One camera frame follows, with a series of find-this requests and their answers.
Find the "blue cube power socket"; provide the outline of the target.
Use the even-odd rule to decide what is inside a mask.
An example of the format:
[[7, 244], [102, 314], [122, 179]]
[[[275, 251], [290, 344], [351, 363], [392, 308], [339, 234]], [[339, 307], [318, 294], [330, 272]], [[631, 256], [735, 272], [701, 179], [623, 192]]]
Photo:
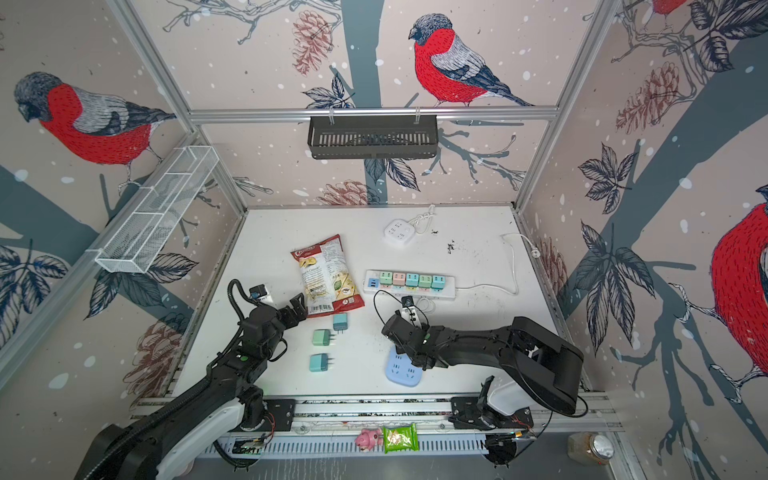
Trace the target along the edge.
[[420, 383], [422, 375], [423, 371], [415, 367], [407, 355], [398, 353], [395, 347], [390, 349], [385, 367], [385, 376], [390, 382], [415, 387]]

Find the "red white snack bag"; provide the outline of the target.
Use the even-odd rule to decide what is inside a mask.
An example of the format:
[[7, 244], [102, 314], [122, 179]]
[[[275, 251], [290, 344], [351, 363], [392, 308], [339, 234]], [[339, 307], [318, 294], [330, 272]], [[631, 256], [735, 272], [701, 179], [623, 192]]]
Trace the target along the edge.
[[350, 273], [340, 235], [291, 252], [298, 263], [309, 318], [365, 306]]

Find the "teal plug adapter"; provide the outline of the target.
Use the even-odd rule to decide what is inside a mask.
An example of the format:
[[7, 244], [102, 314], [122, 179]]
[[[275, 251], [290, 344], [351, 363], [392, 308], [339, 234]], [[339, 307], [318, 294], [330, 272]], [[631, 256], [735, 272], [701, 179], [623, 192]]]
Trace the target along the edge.
[[335, 332], [344, 332], [349, 328], [348, 316], [346, 313], [338, 313], [333, 315], [333, 330]]
[[332, 359], [326, 353], [313, 354], [309, 360], [309, 370], [312, 373], [325, 372], [331, 366]]
[[445, 276], [432, 275], [429, 289], [431, 291], [443, 291], [446, 288], [447, 280]]
[[418, 287], [419, 275], [414, 273], [407, 273], [405, 278], [405, 286], [409, 288]]

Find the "white colourful power strip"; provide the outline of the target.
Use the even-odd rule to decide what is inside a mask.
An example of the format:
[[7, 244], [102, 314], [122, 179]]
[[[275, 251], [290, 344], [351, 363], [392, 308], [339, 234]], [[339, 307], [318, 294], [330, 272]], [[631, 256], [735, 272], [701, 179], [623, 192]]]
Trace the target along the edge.
[[457, 284], [453, 276], [400, 270], [367, 270], [363, 291], [374, 294], [382, 290], [395, 296], [418, 296], [453, 300]]

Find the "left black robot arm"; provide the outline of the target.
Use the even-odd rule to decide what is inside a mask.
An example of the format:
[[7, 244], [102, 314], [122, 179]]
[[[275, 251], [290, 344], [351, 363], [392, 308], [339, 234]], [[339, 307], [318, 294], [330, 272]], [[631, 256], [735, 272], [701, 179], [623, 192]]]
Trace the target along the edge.
[[244, 290], [238, 280], [227, 286], [232, 307], [242, 297], [249, 314], [236, 309], [237, 331], [206, 366], [203, 377], [162, 408], [127, 427], [109, 425], [93, 440], [77, 470], [78, 479], [174, 479], [219, 439], [241, 429], [269, 443], [290, 428], [295, 404], [267, 402], [257, 379], [287, 351], [286, 330], [308, 317], [303, 294], [276, 308], [263, 302], [262, 285]]

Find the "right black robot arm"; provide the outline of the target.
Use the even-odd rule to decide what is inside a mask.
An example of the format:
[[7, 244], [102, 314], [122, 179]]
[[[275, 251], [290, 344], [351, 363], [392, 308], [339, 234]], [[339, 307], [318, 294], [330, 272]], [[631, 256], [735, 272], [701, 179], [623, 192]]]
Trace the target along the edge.
[[517, 316], [511, 325], [467, 331], [444, 326], [415, 326], [400, 314], [384, 323], [382, 334], [421, 370], [475, 365], [499, 369], [503, 383], [488, 376], [478, 397], [454, 397], [450, 423], [456, 429], [490, 431], [522, 428], [515, 415], [533, 404], [568, 418], [580, 418], [579, 385], [584, 355], [579, 348]]

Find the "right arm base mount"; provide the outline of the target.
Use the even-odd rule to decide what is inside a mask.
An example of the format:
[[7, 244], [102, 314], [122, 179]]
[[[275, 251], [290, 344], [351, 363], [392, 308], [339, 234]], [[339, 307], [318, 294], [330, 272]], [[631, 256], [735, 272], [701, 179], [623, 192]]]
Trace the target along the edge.
[[455, 429], [491, 431], [497, 429], [531, 430], [534, 426], [529, 408], [503, 415], [480, 402], [478, 397], [458, 396], [450, 400], [448, 421]]

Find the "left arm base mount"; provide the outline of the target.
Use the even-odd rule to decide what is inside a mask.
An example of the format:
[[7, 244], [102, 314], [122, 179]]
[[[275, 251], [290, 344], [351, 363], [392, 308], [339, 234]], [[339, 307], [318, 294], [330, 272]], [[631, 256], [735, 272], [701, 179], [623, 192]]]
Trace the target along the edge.
[[244, 432], [287, 432], [291, 430], [296, 401], [294, 399], [266, 399], [245, 407], [237, 429]]

